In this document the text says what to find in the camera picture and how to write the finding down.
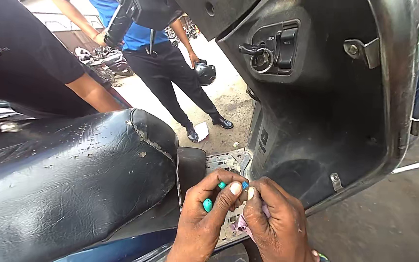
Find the black shoe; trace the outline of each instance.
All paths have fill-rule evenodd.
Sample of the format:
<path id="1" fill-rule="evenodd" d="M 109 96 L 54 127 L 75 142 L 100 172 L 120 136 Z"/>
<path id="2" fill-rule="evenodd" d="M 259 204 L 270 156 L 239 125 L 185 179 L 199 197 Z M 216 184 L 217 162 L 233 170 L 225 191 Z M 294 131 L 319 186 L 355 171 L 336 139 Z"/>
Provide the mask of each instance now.
<path id="1" fill-rule="evenodd" d="M 192 142 L 198 141 L 198 134 L 195 132 L 195 129 L 193 127 L 186 128 L 187 129 L 187 137 Z"/>
<path id="2" fill-rule="evenodd" d="M 213 125 L 220 125 L 225 129 L 230 129 L 234 127 L 234 124 L 224 117 L 220 116 L 218 119 L 213 119 Z"/>

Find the black pants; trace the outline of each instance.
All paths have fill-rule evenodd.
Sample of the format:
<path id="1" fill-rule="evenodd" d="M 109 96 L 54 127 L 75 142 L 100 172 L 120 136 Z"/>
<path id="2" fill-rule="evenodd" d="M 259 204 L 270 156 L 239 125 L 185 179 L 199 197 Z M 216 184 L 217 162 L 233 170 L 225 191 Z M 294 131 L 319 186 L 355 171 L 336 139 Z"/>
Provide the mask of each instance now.
<path id="1" fill-rule="evenodd" d="M 211 118 L 221 116 L 177 47 L 166 41 L 155 44 L 153 51 L 158 54 L 156 58 L 147 54 L 144 48 L 138 51 L 124 50 L 123 54 L 130 68 L 145 82 L 177 122 L 184 127 L 191 125 L 188 116 L 177 102 L 171 81 Z"/>

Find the hand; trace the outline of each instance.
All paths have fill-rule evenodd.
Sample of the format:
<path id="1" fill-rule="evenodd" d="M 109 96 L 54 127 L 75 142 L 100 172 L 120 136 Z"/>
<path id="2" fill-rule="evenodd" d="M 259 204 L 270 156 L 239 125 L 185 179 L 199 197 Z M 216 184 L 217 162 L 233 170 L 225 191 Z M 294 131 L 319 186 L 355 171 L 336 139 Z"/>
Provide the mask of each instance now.
<path id="1" fill-rule="evenodd" d="M 207 175 L 185 194 L 182 213 L 177 227 L 177 236 L 167 261 L 207 261 L 219 239 L 229 208 L 236 203 L 242 192 L 241 182 L 247 179 L 232 172 L 218 169 Z M 206 213 L 203 201 L 216 193 L 220 182 L 226 187 L 219 192 L 213 209 Z"/>
<path id="2" fill-rule="evenodd" d="M 270 218 L 261 210 L 262 199 L 268 205 Z M 268 177 L 250 182 L 243 216 L 264 262 L 319 260 L 308 245 L 302 203 Z"/>
<path id="3" fill-rule="evenodd" d="M 97 44 L 99 44 L 102 47 L 106 47 L 106 43 L 104 42 L 104 35 L 106 34 L 106 31 L 103 30 L 103 32 L 98 33 L 95 35 L 92 40 L 95 41 Z"/>
<path id="4" fill-rule="evenodd" d="M 190 61 L 192 62 L 192 69 L 195 68 L 195 62 L 200 61 L 200 59 L 195 55 L 194 52 L 189 52 Z"/>

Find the black leather seat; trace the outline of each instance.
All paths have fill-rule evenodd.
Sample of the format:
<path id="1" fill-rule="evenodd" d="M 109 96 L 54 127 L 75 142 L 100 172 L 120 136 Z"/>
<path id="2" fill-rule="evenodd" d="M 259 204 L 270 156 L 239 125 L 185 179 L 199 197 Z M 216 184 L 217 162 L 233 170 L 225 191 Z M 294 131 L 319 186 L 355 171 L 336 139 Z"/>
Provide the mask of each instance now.
<path id="1" fill-rule="evenodd" d="M 177 137 L 143 110 L 17 123 L 0 133 L 0 261 L 103 241 L 175 184 Z"/>

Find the bolt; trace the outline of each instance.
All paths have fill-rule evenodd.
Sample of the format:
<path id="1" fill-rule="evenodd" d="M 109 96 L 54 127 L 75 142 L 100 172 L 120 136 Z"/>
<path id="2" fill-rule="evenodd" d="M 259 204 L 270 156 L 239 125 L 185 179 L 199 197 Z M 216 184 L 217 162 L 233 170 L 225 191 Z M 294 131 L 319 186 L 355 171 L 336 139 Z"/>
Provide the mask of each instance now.
<path id="1" fill-rule="evenodd" d="M 349 53 L 351 55 L 356 55 L 358 53 L 358 47 L 356 45 L 349 46 Z"/>
<path id="2" fill-rule="evenodd" d="M 339 181 L 339 175 L 337 175 L 337 173 L 332 173 L 332 174 L 330 175 L 330 179 L 331 179 L 333 182 L 337 182 L 337 181 Z"/>

